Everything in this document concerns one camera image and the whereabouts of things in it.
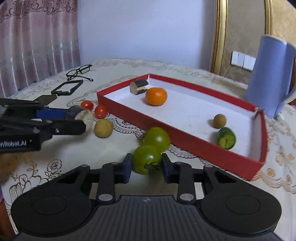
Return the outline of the person's left hand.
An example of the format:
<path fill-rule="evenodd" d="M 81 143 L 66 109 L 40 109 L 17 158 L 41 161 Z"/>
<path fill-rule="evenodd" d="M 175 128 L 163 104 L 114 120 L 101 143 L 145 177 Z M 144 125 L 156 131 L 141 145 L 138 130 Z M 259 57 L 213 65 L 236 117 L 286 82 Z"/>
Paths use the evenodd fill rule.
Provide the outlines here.
<path fill-rule="evenodd" d="M 22 153 L 7 153 L 0 156 L 0 183 L 4 184 L 9 179 L 23 158 Z"/>

